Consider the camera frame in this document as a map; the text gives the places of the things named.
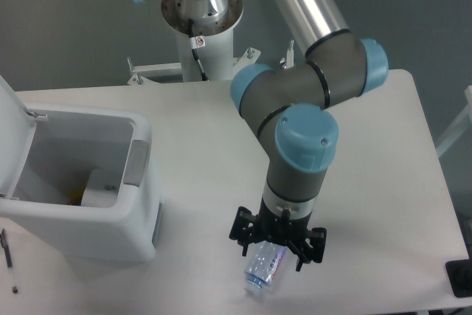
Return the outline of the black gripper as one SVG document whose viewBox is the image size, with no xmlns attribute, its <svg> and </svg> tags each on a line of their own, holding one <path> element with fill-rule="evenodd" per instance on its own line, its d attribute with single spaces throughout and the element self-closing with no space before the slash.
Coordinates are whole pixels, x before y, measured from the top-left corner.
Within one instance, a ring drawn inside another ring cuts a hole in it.
<svg viewBox="0 0 472 315">
<path fill-rule="evenodd" d="M 307 229 L 310 217 L 311 214 L 299 219 L 277 216 L 262 200 L 258 215 L 243 206 L 238 207 L 229 238 L 243 247 L 242 256 L 247 255 L 250 244 L 264 240 L 287 246 L 298 257 L 296 271 L 301 271 L 304 264 L 321 263 L 325 253 L 327 230 L 324 227 Z"/>
</svg>

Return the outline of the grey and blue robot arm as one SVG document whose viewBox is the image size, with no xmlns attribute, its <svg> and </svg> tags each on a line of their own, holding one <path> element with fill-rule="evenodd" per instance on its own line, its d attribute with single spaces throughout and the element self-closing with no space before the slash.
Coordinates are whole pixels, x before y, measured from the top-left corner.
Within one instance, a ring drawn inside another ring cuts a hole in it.
<svg viewBox="0 0 472 315">
<path fill-rule="evenodd" d="M 328 109 L 381 86 L 389 64 L 379 43 L 353 36 L 334 0 L 276 1 L 305 60 L 282 72 L 254 63 L 232 80 L 235 108 L 269 165 L 259 212 L 240 207 L 229 237 L 243 248 L 266 240 L 288 247 L 299 264 L 320 263 L 327 233 L 308 222 L 339 136 Z M 228 32 L 242 9 L 241 0 L 162 0 L 165 21 L 183 37 L 181 65 L 195 80 L 216 79 L 210 38 Z"/>
</svg>

